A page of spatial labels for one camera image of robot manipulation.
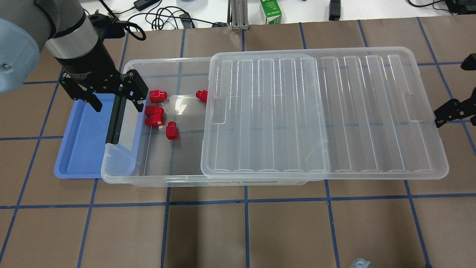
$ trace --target brown tiled table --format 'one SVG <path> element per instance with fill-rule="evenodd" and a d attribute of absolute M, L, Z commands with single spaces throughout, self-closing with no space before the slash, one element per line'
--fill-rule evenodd
<path fill-rule="evenodd" d="M 107 40 L 132 59 L 217 52 L 405 46 L 433 109 L 466 99 L 476 72 L 476 16 L 252 25 L 148 32 Z M 0 95 L 0 258 L 10 267 L 320 267 L 363 257 L 377 267 L 476 263 L 476 128 L 438 131 L 450 173 L 437 181 L 329 181 L 293 187 L 137 188 L 57 179 L 53 166 L 72 101 L 44 50 L 16 92 Z"/>

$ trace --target blue tray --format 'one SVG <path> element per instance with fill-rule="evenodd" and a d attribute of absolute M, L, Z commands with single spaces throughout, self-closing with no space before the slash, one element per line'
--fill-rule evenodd
<path fill-rule="evenodd" d="M 97 96 L 102 102 L 100 113 L 82 101 L 73 104 L 56 159 L 54 173 L 58 178 L 101 178 L 114 95 Z"/>

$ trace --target gray plastic object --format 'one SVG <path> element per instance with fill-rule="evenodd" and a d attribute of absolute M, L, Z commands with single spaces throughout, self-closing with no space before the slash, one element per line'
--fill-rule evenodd
<path fill-rule="evenodd" d="M 17 25 L 0 19 L 0 93 L 21 87 L 40 60 L 34 39 Z"/>
<path fill-rule="evenodd" d="M 373 266 L 368 260 L 357 258 L 356 260 L 354 260 L 354 262 L 350 265 L 349 268 L 376 268 L 376 267 Z"/>

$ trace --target green and white carton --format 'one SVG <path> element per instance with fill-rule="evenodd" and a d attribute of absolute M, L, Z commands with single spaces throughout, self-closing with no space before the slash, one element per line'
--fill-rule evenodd
<path fill-rule="evenodd" d="M 278 0 L 260 0 L 261 11 L 265 24 L 281 24 L 283 13 L 278 5 Z"/>

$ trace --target red object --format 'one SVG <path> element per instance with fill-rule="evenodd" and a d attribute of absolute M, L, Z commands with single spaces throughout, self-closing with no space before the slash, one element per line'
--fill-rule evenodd
<path fill-rule="evenodd" d="M 152 103 L 161 103 L 167 99 L 167 92 L 160 90 L 153 90 L 149 92 L 149 99 Z"/>
<path fill-rule="evenodd" d="M 153 114 L 156 114 L 156 113 L 164 114 L 164 108 L 157 107 L 155 105 L 147 105 L 146 106 L 145 114 L 147 115 L 147 117 L 149 117 Z"/>
<path fill-rule="evenodd" d="M 169 140 L 176 140 L 179 138 L 179 129 L 177 128 L 177 123 L 171 121 L 167 124 L 165 128 L 165 136 Z"/>
<path fill-rule="evenodd" d="M 208 91 L 204 90 L 204 91 L 197 91 L 197 93 L 195 93 L 195 96 L 197 98 L 200 99 L 201 102 L 203 103 L 207 103 L 207 97 L 208 97 Z"/>
<path fill-rule="evenodd" d="M 151 114 L 148 118 L 146 118 L 146 126 L 158 127 L 164 125 L 164 109 L 161 107 L 158 108 L 158 113 Z"/>

